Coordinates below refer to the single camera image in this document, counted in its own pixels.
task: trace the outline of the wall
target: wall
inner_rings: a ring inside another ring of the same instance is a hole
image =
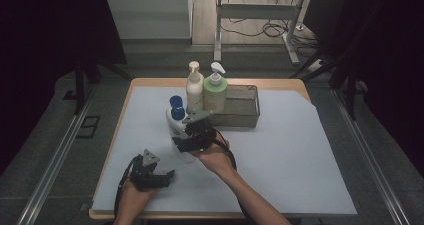
[[[108,0],[121,39],[191,38],[192,0]]]

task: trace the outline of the pump bottle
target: pump bottle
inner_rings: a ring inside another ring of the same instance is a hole
[[[203,75],[199,73],[199,63],[190,62],[190,75],[187,78],[187,113],[203,110]]]
[[[172,96],[169,99],[169,103],[171,106],[166,110],[166,121],[168,122],[169,133],[171,135],[172,149],[185,162],[193,162],[196,158],[190,153],[180,152],[172,140],[173,137],[181,139],[188,138],[188,135],[184,132],[185,124],[182,123],[183,119],[187,116],[183,107],[183,100],[180,96]]]
[[[219,73],[225,73],[221,64],[211,64],[213,74],[203,82],[203,109],[213,113],[222,113],[227,99],[227,80]]]

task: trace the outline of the person's left hand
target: person's left hand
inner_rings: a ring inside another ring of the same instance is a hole
[[[129,178],[122,187],[121,201],[119,202],[118,214],[114,225],[132,224],[147,205],[147,202],[155,195],[158,189],[149,189],[140,192]]]

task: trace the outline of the hand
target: hand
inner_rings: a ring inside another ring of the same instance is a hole
[[[223,144],[228,144],[229,147],[229,142],[224,140],[220,133],[217,133],[216,139]],[[220,177],[235,172],[225,150],[215,143],[204,151],[195,151],[191,154],[197,157],[207,169]]]
[[[140,192],[134,183],[127,179],[122,187],[121,201],[119,202],[118,214],[115,218],[115,225],[132,224],[147,205],[158,189],[150,189]]]

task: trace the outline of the person's right hand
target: person's right hand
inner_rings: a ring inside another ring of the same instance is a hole
[[[217,132],[216,139],[229,146],[229,142],[224,140],[219,132]],[[192,155],[197,157],[207,169],[220,177],[235,171],[225,150],[215,143],[204,151],[192,152]]]

